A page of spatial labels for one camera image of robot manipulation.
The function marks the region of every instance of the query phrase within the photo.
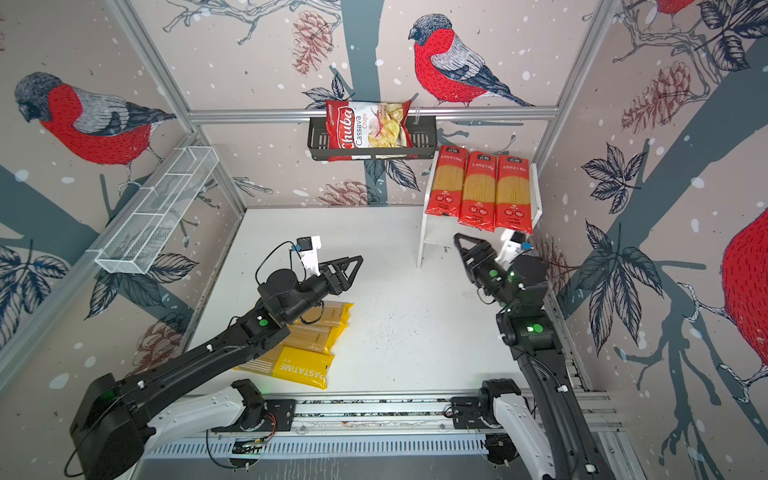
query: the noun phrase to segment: white wire mesh basket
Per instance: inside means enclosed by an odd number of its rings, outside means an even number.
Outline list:
[[[109,273],[146,273],[219,163],[212,147],[178,151],[168,172],[142,187],[149,193],[96,258]]]

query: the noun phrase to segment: small white rack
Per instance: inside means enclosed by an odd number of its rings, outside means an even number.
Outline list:
[[[146,197],[96,258],[109,273],[146,273],[219,163],[212,147],[177,152],[155,185],[141,187]]]
[[[424,214],[422,218],[422,235],[419,242],[419,257],[416,260],[416,266],[421,268],[422,257],[424,255],[424,244],[440,245],[442,247],[454,247],[453,236],[457,233],[463,233],[470,237],[482,238],[487,240],[498,252],[502,246],[502,233],[504,228],[497,228],[495,232],[480,230],[479,228],[467,227],[458,223],[457,217],[442,217],[437,215],[428,215],[426,213],[429,203],[429,194],[432,191],[432,180],[435,177],[435,168],[437,166],[437,157],[435,154],[432,160],[432,169],[429,173],[429,182],[424,193]],[[536,164],[531,164],[531,212],[533,214],[533,225],[536,226],[538,219],[541,218],[541,192],[538,189],[538,170]]]

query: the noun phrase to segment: black basket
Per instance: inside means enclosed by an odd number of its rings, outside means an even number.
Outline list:
[[[368,155],[370,159],[375,160],[376,155],[397,155],[388,160],[403,158],[405,160],[431,160],[435,156],[437,149],[437,124],[435,117],[422,115],[419,117],[419,123],[415,122],[416,117],[406,117],[406,128],[411,134],[413,147],[394,147],[394,148],[328,148],[330,137],[326,130],[325,117],[310,118],[310,135],[306,140],[307,147],[310,148],[312,159],[316,161],[328,160],[329,157],[350,157],[352,155]],[[368,160],[365,158],[356,158],[355,160]]]

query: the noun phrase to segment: bird head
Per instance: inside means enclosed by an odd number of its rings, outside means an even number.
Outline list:
[[[416,20],[408,34],[408,39],[414,40],[420,47],[423,47],[433,33],[443,28],[446,30],[453,28],[448,17],[439,13],[430,13]]]
[[[36,118],[41,121],[52,121],[53,115],[48,107],[48,94],[63,84],[59,77],[42,71],[27,75],[16,85],[18,111],[26,121]]]

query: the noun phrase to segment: white tabletop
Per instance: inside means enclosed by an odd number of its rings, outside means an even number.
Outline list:
[[[258,299],[253,273],[274,247],[320,235],[320,262],[356,255],[364,259],[352,288],[329,296],[355,306],[349,328],[333,347],[336,358],[326,394],[457,392],[503,377],[527,386],[509,348],[498,339],[498,304],[480,302],[456,250],[427,245],[422,268],[416,268],[421,221],[422,207],[248,210],[190,348],[253,307]],[[282,247],[270,258],[260,280],[288,266],[287,251]],[[194,393],[213,392],[242,378],[252,379],[264,393],[321,393],[240,370],[222,373]]]

